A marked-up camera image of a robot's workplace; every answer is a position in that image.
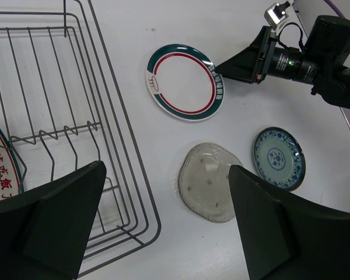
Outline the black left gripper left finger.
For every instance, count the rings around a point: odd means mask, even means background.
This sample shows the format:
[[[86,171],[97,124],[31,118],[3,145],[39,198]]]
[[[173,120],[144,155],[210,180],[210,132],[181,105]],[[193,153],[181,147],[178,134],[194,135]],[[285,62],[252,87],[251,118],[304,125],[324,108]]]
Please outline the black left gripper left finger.
[[[106,173],[94,161],[0,201],[0,279],[77,279]]]

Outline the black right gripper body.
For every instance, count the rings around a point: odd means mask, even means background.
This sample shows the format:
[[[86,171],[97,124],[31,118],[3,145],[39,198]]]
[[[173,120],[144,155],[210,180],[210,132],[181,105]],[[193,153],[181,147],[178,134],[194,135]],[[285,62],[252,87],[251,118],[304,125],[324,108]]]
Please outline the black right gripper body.
[[[267,75],[312,85],[317,64],[305,52],[303,30],[300,29],[298,48],[288,47],[271,27],[263,26],[252,45],[258,48],[253,69],[253,82],[261,83]]]

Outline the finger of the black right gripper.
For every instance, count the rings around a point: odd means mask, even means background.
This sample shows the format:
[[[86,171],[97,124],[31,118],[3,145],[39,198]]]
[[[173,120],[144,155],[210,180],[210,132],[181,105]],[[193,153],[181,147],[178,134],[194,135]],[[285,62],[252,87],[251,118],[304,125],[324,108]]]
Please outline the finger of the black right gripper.
[[[215,68],[224,78],[244,83],[259,83],[262,78],[264,59],[261,47],[250,45]]]

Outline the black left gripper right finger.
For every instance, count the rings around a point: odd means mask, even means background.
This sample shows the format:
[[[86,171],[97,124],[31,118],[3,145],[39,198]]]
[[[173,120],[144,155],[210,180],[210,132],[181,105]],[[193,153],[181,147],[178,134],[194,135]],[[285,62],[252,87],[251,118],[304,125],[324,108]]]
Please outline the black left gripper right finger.
[[[229,186],[250,279],[350,279],[350,213],[233,165]]]

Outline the green red rimmed white plate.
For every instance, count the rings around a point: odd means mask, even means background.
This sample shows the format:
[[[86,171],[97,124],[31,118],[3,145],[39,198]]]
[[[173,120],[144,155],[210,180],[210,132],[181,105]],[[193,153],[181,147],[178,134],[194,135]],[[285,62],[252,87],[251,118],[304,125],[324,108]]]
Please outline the green red rimmed white plate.
[[[225,92],[214,63],[184,44],[168,44],[151,55],[146,84],[164,111],[186,121],[212,117],[221,107]]]

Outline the orange sunburst white plate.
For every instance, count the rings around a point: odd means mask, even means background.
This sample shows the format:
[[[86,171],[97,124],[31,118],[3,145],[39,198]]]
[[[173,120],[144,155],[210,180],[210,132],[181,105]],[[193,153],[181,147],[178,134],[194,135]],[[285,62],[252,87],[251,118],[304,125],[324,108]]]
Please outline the orange sunburst white plate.
[[[9,141],[0,129],[0,201],[14,197],[23,190],[22,174]]]

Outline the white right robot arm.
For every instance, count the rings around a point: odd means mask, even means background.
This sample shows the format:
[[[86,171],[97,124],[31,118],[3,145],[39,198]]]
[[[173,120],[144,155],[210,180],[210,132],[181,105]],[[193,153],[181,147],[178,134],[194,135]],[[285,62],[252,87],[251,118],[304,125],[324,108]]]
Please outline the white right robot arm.
[[[307,41],[298,48],[281,41],[271,27],[263,26],[243,51],[215,68],[224,78],[244,83],[261,83],[266,76],[312,86],[330,105],[350,109],[350,67],[344,65],[350,54],[350,20],[320,15]]]

